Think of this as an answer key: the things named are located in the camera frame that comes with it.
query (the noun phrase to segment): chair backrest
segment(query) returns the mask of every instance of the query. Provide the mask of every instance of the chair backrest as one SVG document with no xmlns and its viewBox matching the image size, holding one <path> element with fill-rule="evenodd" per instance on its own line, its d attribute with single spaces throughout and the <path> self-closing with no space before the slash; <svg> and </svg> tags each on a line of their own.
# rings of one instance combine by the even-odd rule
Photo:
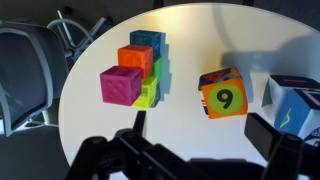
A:
<svg viewBox="0 0 320 180">
<path fill-rule="evenodd" d="M 0 21 L 0 114 L 9 136 L 61 95 L 68 70 L 47 28 Z"/>
</svg>

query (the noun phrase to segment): lime green cube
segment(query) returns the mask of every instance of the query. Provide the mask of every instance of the lime green cube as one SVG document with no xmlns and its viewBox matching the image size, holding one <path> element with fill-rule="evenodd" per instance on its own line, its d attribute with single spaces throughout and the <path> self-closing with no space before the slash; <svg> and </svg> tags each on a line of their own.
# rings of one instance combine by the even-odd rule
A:
<svg viewBox="0 0 320 180">
<path fill-rule="evenodd" d="M 157 78 L 149 76 L 142 81 L 141 95 L 133 103 L 137 108 L 149 108 L 153 103 L 157 92 Z"/>
<path fill-rule="evenodd" d="M 150 76 L 154 76 L 157 78 L 157 83 L 161 80 L 162 76 L 162 59 L 159 57 L 157 60 L 153 62 L 152 73 Z"/>
</svg>

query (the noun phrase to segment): orange cube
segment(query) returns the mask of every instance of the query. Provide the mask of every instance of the orange cube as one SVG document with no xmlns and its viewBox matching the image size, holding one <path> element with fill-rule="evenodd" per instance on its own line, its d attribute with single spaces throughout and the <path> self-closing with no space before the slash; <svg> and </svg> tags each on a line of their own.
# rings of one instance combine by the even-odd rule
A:
<svg viewBox="0 0 320 180">
<path fill-rule="evenodd" d="M 247 113 L 246 91 L 236 68 L 202 75 L 200 88 L 210 119 Z"/>
<path fill-rule="evenodd" d="M 118 49 L 118 65 L 140 68 L 142 79 L 152 72 L 153 49 L 149 46 L 128 45 Z"/>
</svg>

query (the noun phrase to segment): table surface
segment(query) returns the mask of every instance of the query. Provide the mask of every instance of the table surface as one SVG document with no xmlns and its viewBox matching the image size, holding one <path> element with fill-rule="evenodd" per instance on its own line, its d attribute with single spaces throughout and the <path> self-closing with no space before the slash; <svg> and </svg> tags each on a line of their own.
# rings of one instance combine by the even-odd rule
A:
<svg viewBox="0 0 320 180">
<path fill-rule="evenodd" d="M 268 75 L 319 81 L 320 35 L 300 22 L 268 11 L 231 4 L 171 6 L 133 17 L 107 31 L 81 55 L 63 88 L 59 130 L 71 164 L 90 136 L 111 140 L 132 127 L 137 108 L 102 102 L 99 74 L 117 64 L 117 49 L 135 30 L 159 31 L 162 40 L 162 101 L 147 110 L 146 138 L 181 158 L 244 158 L 266 162 L 244 135 L 246 116 L 209 120 L 197 90 L 202 74 L 237 67 L 249 112 L 263 117 L 261 99 Z"/>
</svg>

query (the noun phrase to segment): stack of blocks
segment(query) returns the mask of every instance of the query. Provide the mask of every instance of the stack of blocks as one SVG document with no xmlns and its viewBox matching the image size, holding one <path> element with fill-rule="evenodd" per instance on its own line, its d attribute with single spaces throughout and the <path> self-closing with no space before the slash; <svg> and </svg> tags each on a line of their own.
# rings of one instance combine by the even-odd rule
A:
<svg viewBox="0 0 320 180">
<path fill-rule="evenodd" d="M 262 103 L 278 131 L 297 135 L 311 145 L 320 143 L 320 84 L 317 81 L 271 75 Z"/>
<path fill-rule="evenodd" d="M 248 103 L 243 80 L 236 68 L 223 69 L 200 77 L 205 113 L 210 119 L 246 114 Z"/>
<path fill-rule="evenodd" d="M 100 74 L 103 102 L 138 108 L 160 100 L 161 33 L 137 30 L 130 45 L 118 49 L 118 66 Z"/>
</svg>

